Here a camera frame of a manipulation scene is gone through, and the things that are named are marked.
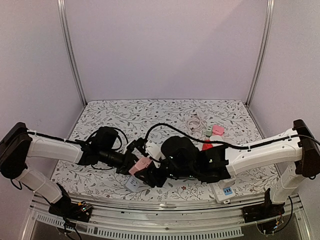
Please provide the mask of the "pink cube socket adapter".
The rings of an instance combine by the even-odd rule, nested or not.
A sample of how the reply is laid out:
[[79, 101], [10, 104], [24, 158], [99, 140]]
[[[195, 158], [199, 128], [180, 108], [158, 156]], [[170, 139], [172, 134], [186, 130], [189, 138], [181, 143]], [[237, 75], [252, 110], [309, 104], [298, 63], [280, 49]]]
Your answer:
[[128, 172], [134, 176], [135, 173], [147, 168], [152, 162], [153, 161], [148, 157], [141, 157]]

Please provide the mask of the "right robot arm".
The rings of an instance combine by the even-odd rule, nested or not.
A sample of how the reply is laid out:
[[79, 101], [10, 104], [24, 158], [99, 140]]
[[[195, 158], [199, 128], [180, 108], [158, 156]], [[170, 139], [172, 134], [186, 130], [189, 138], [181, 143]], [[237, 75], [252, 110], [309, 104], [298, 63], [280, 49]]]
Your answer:
[[150, 159], [149, 165], [134, 176], [150, 187], [162, 187], [168, 178], [195, 178], [214, 184], [251, 169], [286, 162], [285, 172], [264, 193], [264, 201], [242, 208], [246, 223], [283, 214], [285, 201], [305, 179], [320, 173], [320, 143], [305, 122], [295, 120], [293, 127], [261, 141], [233, 145], [212, 140], [212, 147], [199, 150], [196, 138], [179, 131], [162, 145], [140, 138], [138, 151]]

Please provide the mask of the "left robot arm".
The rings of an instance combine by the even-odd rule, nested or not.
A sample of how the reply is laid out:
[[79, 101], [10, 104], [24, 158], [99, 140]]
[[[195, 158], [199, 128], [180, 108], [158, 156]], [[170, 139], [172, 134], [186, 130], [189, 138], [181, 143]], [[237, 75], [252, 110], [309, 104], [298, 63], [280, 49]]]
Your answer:
[[50, 205], [50, 214], [87, 223], [91, 218], [92, 205], [84, 201], [73, 203], [61, 184], [30, 168], [26, 159], [55, 159], [79, 166], [101, 162], [115, 168], [118, 174], [128, 175], [138, 157], [129, 150], [119, 153], [113, 147], [118, 138], [116, 129], [103, 126], [85, 141], [71, 141], [36, 133], [18, 122], [0, 142], [0, 173], [42, 195]]

